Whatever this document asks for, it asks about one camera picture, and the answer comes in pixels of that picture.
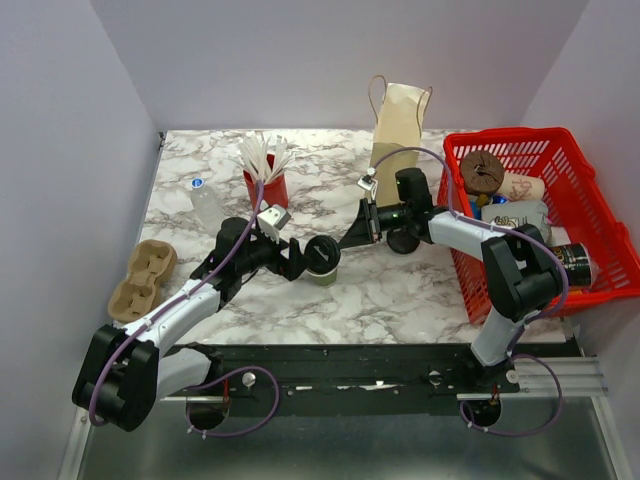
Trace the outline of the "black plastic cup lid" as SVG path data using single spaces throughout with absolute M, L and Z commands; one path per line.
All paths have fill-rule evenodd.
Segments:
M 308 260 L 307 270 L 316 275 L 334 271 L 341 260 L 338 242 L 328 235 L 317 235 L 305 246 L 304 255 Z

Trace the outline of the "green paper coffee cup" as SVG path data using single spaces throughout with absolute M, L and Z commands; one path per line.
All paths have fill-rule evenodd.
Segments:
M 326 273 L 318 273 L 312 270 L 308 270 L 308 275 L 311 281 L 318 286 L 328 287 L 336 282 L 338 274 L 338 268 L 334 268 Z

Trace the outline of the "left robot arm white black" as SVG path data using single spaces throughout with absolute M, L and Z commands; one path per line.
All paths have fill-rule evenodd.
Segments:
M 214 393 L 222 380 L 221 356 L 211 347 L 179 340 L 224 308 L 245 276 L 261 268 L 289 281 L 311 261 L 296 239 L 274 240 L 252 221 L 223 221 L 215 247 L 181 289 L 125 328 L 104 325 L 93 335 L 72 392 L 95 426 L 130 432 L 155 403 L 183 389 Z

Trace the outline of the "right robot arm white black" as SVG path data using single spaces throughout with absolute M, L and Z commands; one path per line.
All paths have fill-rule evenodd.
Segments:
M 567 274 L 536 227 L 509 229 L 436 207 L 426 177 L 416 167 L 398 171 L 395 183 L 399 202 L 380 207 L 373 199 L 361 199 L 356 219 L 338 245 L 360 247 L 402 231 L 412 242 L 443 245 L 483 263 L 491 308 L 470 345 L 475 358 L 459 370 L 467 389 L 483 391 L 496 380 L 494 366 L 507 359 L 525 325 L 556 297 L 566 296 Z

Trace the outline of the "beige paper takeout bag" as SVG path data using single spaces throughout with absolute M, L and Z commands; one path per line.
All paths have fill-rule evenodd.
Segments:
M 374 106 L 372 97 L 373 83 L 376 79 L 381 79 L 384 86 L 379 109 Z M 375 118 L 371 167 L 391 151 L 421 145 L 424 116 L 432 93 L 432 87 L 423 89 L 388 83 L 382 75 L 372 78 L 368 88 L 368 98 Z M 376 167 L 375 179 L 378 186 L 375 201 L 379 207 L 399 202 L 395 173 L 404 168 L 415 167 L 417 156 L 418 153 L 415 151 L 397 153 Z

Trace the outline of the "red plastic cup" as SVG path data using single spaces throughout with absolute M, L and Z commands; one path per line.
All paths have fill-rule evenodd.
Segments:
M 257 187 L 255 183 L 263 182 L 263 200 L 268 205 L 289 206 L 289 194 L 285 179 L 284 159 L 273 153 L 267 153 L 261 160 L 249 154 L 242 155 L 243 178 L 252 206 L 256 205 Z

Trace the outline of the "clear plastic water bottle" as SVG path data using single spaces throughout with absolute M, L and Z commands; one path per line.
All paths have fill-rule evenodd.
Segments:
M 214 189 L 202 178 L 192 179 L 190 186 L 190 199 L 193 208 L 205 230 L 215 236 L 225 219 L 221 202 Z

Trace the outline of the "white wrapped straws bundle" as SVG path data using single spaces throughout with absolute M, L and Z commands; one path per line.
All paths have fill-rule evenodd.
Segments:
M 295 158 L 284 137 L 277 135 L 274 145 L 271 140 L 271 137 L 265 138 L 262 132 L 250 131 L 238 145 L 239 159 L 236 163 L 249 174 L 252 181 L 264 185 L 282 176 Z

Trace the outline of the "brown cardboard cup carrier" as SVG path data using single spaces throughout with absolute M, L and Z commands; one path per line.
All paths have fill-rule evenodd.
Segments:
M 109 316 L 120 323 L 139 320 L 161 302 L 160 288 L 170 279 L 177 263 L 173 246 L 159 240 L 144 240 L 133 250 L 126 277 L 108 302 Z

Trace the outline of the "grey printed snack bag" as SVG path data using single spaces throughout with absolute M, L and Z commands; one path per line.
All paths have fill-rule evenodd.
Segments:
M 551 238 L 549 210 L 542 200 L 521 200 L 486 205 L 481 209 L 481 219 L 504 228 L 517 228 L 525 224 L 535 226 L 544 242 Z

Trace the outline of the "beige printed paper cup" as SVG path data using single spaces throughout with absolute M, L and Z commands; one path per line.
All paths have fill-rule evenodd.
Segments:
M 509 201 L 541 200 L 546 190 L 542 179 L 506 172 L 497 193 Z

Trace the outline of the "black printed can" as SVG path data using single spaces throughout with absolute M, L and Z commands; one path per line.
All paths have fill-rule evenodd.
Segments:
M 601 269 L 583 243 L 552 246 L 550 250 L 563 265 L 571 289 L 587 289 L 595 284 Z

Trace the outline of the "red plastic basket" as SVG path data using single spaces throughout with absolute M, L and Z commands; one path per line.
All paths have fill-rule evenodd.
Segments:
M 595 170 L 567 129 L 502 127 L 454 133 L 446 136 L 443 147 L 454 177 L 453 207 L 466 215 L 472 210 L 459 162 L 473 151 L 492 153 L 509 173 L 543 180 L 551 223 L 564 228 L 572 243 L 584 244 L 599 267 L 590 288 L 569 293 L 561 316 L 639 295 L 639 255 L 626 226 L 616 220 L 602 195 Z

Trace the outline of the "black mounting rail base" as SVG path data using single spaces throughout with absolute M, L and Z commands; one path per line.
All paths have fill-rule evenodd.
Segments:
M 483 367 L 464 344 L 197 345 L 230 374 L 233 417 L 452 415 L 458 396 L 516 393 L 511 365 Z

